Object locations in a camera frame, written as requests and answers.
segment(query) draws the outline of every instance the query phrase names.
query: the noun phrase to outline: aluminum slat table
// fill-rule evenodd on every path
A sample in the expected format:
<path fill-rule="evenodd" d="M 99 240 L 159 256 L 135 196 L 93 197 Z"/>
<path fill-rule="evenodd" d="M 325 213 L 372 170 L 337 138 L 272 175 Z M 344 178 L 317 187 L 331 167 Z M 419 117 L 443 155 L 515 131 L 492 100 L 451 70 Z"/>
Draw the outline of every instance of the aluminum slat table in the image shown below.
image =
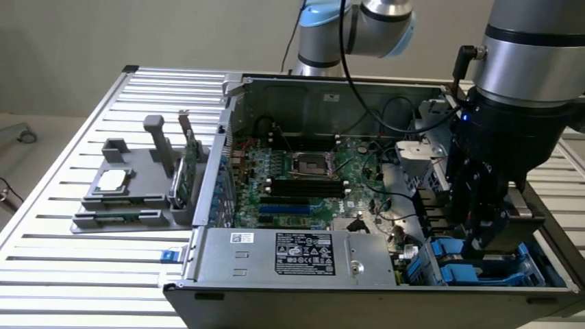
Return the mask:
<path fill-rule="evenodd" d="M 224 111 L 224 77 L 157 68 L 119 77 L 0 233 L 0 327 L 185 327 L 159 288 L 179 277 L 181 267 L 159 259 L 163 250 L 188 243 L 191 231 L 73 235 L 71 216 L 97 173 L 105 139 L 124 138 L 129 148 L 153 147 L 141 127 L 147 115 L 163 115 L 164 133 L 180 147 L 177 114 L 189 110 L 196 137 L 211 146 Z M 585 255 L 585 165 L 565 142 L 529 180 Z M 585 313 L 527 328 L 582 328 L 580 321 Z"/>

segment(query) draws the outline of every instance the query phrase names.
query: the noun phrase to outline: warning label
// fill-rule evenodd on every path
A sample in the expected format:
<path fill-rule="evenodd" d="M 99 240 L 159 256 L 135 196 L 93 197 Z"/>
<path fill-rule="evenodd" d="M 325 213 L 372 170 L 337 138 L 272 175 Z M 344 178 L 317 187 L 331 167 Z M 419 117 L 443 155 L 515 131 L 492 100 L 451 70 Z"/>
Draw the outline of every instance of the warning label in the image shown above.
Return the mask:
<path fill-rule="evenodd" d="M 275 270 L 283 276 L 335 276 L 331 234 L 276 233 Z"/>

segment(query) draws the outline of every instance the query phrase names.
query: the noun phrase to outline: floor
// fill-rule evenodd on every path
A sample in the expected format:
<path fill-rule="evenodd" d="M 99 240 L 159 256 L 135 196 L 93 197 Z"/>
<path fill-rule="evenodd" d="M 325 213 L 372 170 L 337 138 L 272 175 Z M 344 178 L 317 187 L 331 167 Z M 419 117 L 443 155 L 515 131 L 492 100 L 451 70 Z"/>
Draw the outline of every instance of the floor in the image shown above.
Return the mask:
<path fill-rule="evenodd" d="M 28 122 L 36 132 L 37 141 L 32 144 L 13 141 L 0 145 L 0 176 L 15 191 L 27 197 L 85 118 L 0 114 L 0 128 L 23 121 Z M 0 209 L 0 229 L 11 217 L 12 214 Z"/>

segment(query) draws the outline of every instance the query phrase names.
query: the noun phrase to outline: white wall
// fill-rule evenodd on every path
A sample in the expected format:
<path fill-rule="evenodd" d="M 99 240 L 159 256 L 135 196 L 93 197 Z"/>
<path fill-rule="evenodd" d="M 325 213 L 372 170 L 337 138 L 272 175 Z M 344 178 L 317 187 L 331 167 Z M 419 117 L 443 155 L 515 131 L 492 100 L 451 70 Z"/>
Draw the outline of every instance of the white wall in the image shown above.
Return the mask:
<path fill-rule="evenodd" d="M 352 56 L 353 74 L 449 78 L 459 46 L 480 43 L 492 0 L 413 2 L 407 52 Z M 299 3 L 0 0 L 0 112 L 88 115 L 125 64 L 277 71 Z"/>

